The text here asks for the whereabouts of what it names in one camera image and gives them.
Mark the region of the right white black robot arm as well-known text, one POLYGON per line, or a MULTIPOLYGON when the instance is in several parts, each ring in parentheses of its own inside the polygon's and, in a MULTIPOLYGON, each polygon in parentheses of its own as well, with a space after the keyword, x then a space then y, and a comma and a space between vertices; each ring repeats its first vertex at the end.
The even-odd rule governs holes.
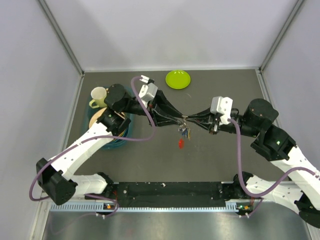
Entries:
POLYGON ((320 226, 320 172, 304 156, 296 141, 273 122, 279 113, 262 98, 252 100, 243 115, 236 113, 229 97, 214 97, 210 108, 185 117, 188 122, 215 135, 219 131, 253 137, 251 147, 269 163, 283 171, 275 183, 242 171, 239 161, 238 181, 233 192, 239 198, 247 195, 282 205, 309 225, 320 226))

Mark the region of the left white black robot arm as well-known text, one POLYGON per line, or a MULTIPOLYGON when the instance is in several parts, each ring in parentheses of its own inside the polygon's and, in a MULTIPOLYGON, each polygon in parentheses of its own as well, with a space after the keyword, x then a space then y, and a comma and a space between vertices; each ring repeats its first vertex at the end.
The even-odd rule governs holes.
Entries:
POLYGON ((129 115, 146 116, 153 128, 182 124, 182 113, 152 82, 144 84, 139 92, 134 90, 133 95, 121 84, 111 85, 105 93, 106 108, 91 127, 63 152, 36 163, 38 185, 56 205, 63 205, 73 197, 97 194, 106 199, 113 194, 114 187, 104 173, 75 173, 94 153, 112 141, 134 141, 132 137, 124 137, 131 123, 129 115))

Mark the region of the red-handled metal key holder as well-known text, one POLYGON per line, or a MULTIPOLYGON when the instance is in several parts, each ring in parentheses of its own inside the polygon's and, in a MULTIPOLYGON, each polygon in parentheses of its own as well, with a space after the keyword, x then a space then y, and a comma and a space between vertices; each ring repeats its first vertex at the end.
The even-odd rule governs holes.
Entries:
POLYGON ((191 129, 187 124, 187 116, 183 115, 181 124, 178 127, 178 132, 180 133, 181 137, 178 142, 179 149, 183 149, 185 146, 185 140, 191 140, 191 129))

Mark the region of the blue key tag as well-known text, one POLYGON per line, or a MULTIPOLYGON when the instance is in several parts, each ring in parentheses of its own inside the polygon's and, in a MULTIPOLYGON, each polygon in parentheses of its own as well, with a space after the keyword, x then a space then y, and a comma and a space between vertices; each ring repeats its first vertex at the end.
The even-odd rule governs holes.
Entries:
POLYGON ((187 128, 184 128, 184 129, 181 131, 181 135, 182 135, 184 138, 187 138, 187 137, 188 137, 188 129, 187 129, 187 128))

